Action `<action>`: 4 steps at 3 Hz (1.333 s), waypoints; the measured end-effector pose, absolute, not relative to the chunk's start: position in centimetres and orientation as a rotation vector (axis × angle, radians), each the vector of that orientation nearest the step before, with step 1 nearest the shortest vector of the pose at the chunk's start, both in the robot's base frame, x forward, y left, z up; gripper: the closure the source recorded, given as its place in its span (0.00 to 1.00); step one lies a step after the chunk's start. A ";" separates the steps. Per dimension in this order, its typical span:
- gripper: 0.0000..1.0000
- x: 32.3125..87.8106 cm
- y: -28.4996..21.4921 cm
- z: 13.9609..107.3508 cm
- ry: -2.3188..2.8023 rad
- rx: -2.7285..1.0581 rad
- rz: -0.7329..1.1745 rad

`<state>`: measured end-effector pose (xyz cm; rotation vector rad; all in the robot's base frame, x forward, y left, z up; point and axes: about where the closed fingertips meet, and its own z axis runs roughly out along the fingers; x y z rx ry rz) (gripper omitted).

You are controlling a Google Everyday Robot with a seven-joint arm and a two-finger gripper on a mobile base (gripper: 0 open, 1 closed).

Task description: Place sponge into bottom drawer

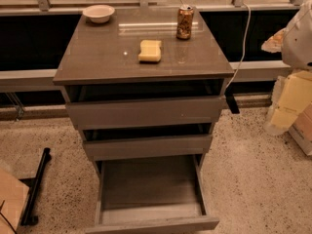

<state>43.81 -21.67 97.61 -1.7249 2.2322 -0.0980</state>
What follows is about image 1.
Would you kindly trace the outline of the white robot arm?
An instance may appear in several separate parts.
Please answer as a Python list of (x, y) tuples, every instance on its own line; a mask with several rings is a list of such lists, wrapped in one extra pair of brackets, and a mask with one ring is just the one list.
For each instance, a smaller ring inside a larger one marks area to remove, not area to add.
[(282, 54), (282, 61), (292, 69), (274, 84), (265, 131), (278, 136), (286, 132), (312, 101), (312, 1), (305, 2), (287, 26), (267, 41), (261, 49)]

